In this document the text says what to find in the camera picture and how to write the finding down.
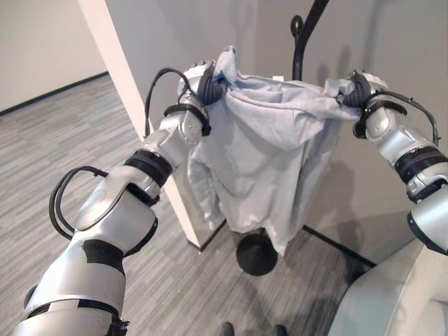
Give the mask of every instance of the shoe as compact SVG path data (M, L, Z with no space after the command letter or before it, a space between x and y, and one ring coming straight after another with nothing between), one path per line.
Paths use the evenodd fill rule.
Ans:
M235 336L231 322L225 322L219 330L219 336Z
M276 325L274 327L274 336L288 336L288 332L282 325Z

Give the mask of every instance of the black cable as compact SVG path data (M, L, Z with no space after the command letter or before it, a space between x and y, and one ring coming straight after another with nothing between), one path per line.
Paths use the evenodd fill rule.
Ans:
M183 82L185 83L182 93L179 95L179 97L177 99L178 103L180 102L182 96L187 91L190 91L192 96L194 96L194 97L196 96L196 94L193 92L193 90L191 90L190 81L183 74L182 71L175 69L175 68L163 68L163 69L159 70L159 72L157 72L157 74L155 75L153 82L151 83L151 86L149 87L148 94L146 95L146 100L145 100L145 138L149 135L149 106L151 103L151 96L153 94L155 84L157 83L157 81L159 80L160 77L162 77L163 75L168 74L170 72L174 72L175 74L178 74L183 79Z
M92 172L94 176L100 175L103 177L106 177L108 173L105 171L102 171L100 169L91 167L91 166L82 166L78 168L71 169L68 171L61 180L57 183L57 185L54 187L54 189L51 192L50 195L50 201L48 203L49 209L48 209L48 215L50 217L50 222L52 223L52 226L56 229L56 231L62 235L63 237L67 238L68 240L71 240L73 237L72 234L69 234L65 230L62 229L61 225L58 223L57 219L63 224L63 226L70 232L75 232L75 229L70 226L70 224L66 221L64 218L64 215L62 214L61 210L61 201L62 196L64 194L64 191L66 187L68 186L70 180L78 173L78 172Z
M367 99L365 100L364 106L367 104L367 102L369 100L371 100L371 98L379 96L379 95L387 95L387 96L392 96L396 99L401 100L402 102L408 103L409 105L415 107L416 109L419 109L420 111L422 111L424 113L424 115L428 118L429 122L431 123L431 126L433 128L433 143L436 146L439 146L439 140L441 139L439 137L439 132L437 129L437 123L435 121L434 115L428 111L426 108L424 108L419 102L415 101L414 98L412 97L406 97L402 94L399 94L397 92L393 92L393 91L387 91L387 90L383 90L383 89L379 89L377 90L375 93L371 94L369 97L367 97Z

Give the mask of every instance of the gray wall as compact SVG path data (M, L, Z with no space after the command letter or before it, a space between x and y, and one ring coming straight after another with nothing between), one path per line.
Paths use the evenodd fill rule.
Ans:
M115 27L137 87L144 97L160 67L186 68L216 57L234 44L245 73L291 77L294 14L305 16L312 0L188 0L126 3L108 0ZM442 147L448 148L446 0L332 0L311 37L304 58L304 80L322 84L328 77L347 77L358 68L383 78L391 89L412 95L434 112ZM172 103L177 78L157 85L152 119L161 119ZM429 133L424 118L412 119ZM189 213L185 170L183 187ZM412 238L405 214L412 203L404 185L378 152L355 139L351 125L342 130L335 156L307 219L308 226L379 262Z

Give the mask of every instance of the black band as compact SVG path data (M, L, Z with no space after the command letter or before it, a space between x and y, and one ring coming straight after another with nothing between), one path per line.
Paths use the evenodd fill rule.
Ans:
M40 306L39 308L32 311L31 314L27 316L27 319L30 319L31 317L37 316L39 314L46 313L48 312L49 309L50 309L50 303Z
M125 162L126 166L132 166L151 177L162 187L171 175L173 169L163 157L147 150L138 150Z
M419 200L424 200L425 198L431 196L433 193L441 189L441 187L446 183L447 182L443 178L439 178L420 190L416 195L412 195L410 192L407 192L407 198L413 201L413 203L417 203Z
M98 239L86 240L83 250L87 257L87 264L103 264L118 270L123 276L123 252L116 246Z
M154 199L151 198L150 195L148 195L145 190L140 189L140 187L137 184L130 183L126 185L126 190L129 191L133 196L138 198L141 202L146 204L148 207L153 206L160 200L160 196L157 195Z
M104 310L105 312L111 313L114 316L118 316L117 309L115 309L109 304L100 301L80 299L78 303L78 308L92 308L92 309Z
M364 114L361 116L360 120L356 122L355 125L353 126L353 134L355 135L355 137L359 139L367 138L365 134L365 131L367 129L366 127L367 119L381 107L385 107L387 109L393 109L394 111L397 111L405 116L407 115L406 108L395 103L394 101L379 100L375 104L371 105L370 108L365 109Z
M202 74L197 86L197 96L205 106L217 102L223 95L223 88L213 79L214 71L215 66L209 66Z
M395 164L395 170L401 181L408 183L422 170L441 162L448 162L448 158L436 147L422 147L400 157Z
M199 121L202 123L202 136L206 137L210 135L211 132L211 126L209 119L202 114L199 109L197 109L196 106L192 104L177 104L177 105L171 105L167 108L167 110L163 113L165 117L169 116L172 113L179 112L179 111L189 111L195 115L196 118L199 119Z

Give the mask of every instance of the gray carpet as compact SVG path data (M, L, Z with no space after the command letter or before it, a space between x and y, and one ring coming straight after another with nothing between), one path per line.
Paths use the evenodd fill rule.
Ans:
M48 197L63 173L93 165L108 170L139 140L111 79L103 77L0 117L0 320L2 334L20 321L25 293L67 245L48 220ZM63 212L73 218L99 178L69 185ZM217 335L231 321L237 335L326 335L356 260L301 232L273 272L254 277L235 259L241 237L224 227L202 253L187 245L162 194L159 229L127 258L128 335Z

